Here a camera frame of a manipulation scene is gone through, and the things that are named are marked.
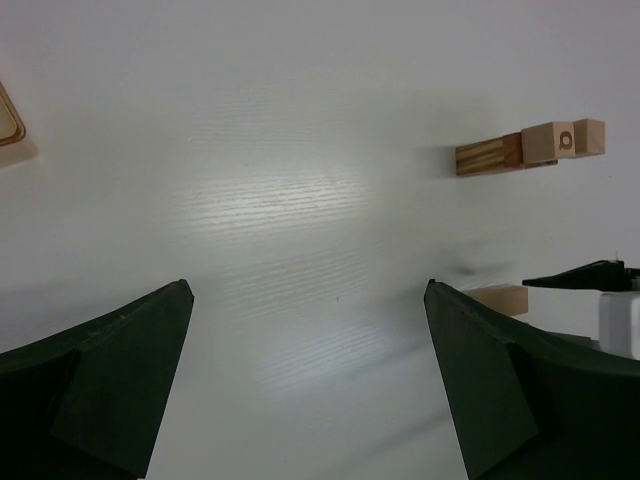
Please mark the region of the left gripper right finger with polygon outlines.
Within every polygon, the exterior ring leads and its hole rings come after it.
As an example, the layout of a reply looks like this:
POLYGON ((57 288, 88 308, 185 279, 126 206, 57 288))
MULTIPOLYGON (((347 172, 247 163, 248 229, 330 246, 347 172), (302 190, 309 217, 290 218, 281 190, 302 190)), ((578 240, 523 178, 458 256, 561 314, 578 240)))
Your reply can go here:
POLYGON ((471 479, 636 479, 639 363, 432 280, 424 305, 471 479))

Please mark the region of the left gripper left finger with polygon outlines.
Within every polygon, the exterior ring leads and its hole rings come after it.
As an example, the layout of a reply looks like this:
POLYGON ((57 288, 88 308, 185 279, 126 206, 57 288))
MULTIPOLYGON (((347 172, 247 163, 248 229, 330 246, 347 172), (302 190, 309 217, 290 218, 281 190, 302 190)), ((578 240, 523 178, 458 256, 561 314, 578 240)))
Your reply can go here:
POLYGON ((193 305, 181 279, 2 353, 2 478, 145 478, 193 305))

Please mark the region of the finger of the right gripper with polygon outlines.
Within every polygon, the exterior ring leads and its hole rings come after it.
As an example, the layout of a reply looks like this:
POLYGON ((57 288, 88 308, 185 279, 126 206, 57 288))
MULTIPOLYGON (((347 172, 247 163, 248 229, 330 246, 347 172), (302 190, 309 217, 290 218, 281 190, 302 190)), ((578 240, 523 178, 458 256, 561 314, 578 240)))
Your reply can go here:
POLYGON ((639 269, 621 260, 599 260, 551 276, 526 279, 523 286, 561 290, 638 290, 639 269))

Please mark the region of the long light wood block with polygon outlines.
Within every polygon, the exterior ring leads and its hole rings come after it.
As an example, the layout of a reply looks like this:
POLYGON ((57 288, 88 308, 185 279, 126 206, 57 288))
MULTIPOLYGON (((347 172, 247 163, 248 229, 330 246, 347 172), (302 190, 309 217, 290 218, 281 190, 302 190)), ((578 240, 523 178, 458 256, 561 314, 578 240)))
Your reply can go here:
POLYGON ((518 285, 499 285, 467 290, 466 295, 501 314, 515 317, 529 312, 528 289, 518 285))

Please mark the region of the small light wood cube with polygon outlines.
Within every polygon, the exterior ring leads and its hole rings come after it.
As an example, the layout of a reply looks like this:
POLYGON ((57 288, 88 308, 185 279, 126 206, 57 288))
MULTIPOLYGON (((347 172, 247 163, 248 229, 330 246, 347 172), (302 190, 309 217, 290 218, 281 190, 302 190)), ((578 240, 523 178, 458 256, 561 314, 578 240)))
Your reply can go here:
POLYGON ((582 119, 574 122, 575 156, 599 156, 606 153, 606 124, 602 120, 582 119))

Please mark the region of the letter Q wood cube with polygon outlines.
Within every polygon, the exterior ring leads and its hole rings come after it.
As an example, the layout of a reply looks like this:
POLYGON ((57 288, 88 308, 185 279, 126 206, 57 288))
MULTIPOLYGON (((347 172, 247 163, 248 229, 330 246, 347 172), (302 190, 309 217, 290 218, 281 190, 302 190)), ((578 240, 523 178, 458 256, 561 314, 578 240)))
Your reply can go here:
POLYGON ((576 155, 573 122, 548 122, 521 131, 525 164, 541 164, 576 155))

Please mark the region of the long red-brown wood block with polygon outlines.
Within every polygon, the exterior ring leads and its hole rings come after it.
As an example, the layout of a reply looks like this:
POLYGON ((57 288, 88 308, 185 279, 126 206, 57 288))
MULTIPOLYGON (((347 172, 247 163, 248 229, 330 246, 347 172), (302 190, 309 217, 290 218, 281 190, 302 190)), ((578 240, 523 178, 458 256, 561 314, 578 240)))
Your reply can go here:
POLYGON ((501 137, 501 141, 503 146, 504 168, 507 171, 526 170, 546 166, 555 166, 558 164, 557 160, 539 163, 526 163, 524 161, 522 136, 520 132, 504 135, 501 137))

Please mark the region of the striped dark wood block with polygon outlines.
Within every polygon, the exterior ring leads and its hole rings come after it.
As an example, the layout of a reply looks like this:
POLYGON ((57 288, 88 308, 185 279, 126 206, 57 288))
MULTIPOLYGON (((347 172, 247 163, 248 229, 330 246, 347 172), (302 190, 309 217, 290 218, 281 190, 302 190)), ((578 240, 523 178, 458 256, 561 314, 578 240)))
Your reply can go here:
POLYGON ((455 149, 457 176, 473 176, 503 171, 505 164, 504 141, 494 138, 459 146, 455 149))

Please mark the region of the clear plastic block box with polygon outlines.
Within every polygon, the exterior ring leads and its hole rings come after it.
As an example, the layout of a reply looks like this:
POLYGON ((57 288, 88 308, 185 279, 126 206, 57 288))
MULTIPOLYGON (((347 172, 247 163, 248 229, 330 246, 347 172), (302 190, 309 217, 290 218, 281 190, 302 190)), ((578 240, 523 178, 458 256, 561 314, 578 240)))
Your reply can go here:
POLYGON ((0 95, 0 164, 4 168, 36 158, 38 149, 3 84, 0 84, 0 95))

